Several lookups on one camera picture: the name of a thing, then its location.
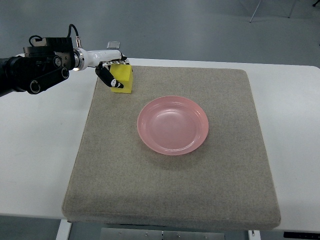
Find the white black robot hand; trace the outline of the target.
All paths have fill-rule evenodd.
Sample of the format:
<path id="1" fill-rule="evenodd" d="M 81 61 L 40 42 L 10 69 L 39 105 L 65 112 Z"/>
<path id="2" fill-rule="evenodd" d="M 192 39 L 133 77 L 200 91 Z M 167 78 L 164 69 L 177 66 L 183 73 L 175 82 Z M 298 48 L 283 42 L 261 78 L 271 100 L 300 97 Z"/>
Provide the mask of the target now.
<path id="1" fill-rule="evenodd" d="M 83 48 L 74 50 L 78 55 L 78 70 L 86 68 L 95 68 L 95 74 L 109 88 L 123 89 L 124 85 L 120 83 L 110 72 L 111 64 L 129 65 L 128 58 L 117 49 L 91 50 Z"/>

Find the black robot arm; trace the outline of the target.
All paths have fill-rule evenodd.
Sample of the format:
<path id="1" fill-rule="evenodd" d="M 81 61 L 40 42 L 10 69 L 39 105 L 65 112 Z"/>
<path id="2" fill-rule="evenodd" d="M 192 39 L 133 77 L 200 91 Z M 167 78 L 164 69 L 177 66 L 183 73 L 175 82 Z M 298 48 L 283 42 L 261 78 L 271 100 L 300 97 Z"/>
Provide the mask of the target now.
<path id="1" fill-rule="evenodd" d="M 67 80 L 69 71 L 78 67 L 80 57 L 74 50 L 71 32 L 75 31 L 76 44 L 81 46 L 77 28 L 70 24 L 66 37 L 32 35 L 24 55 L 0 60 L 0 95 L 28 92 L 36 95 Z"/>

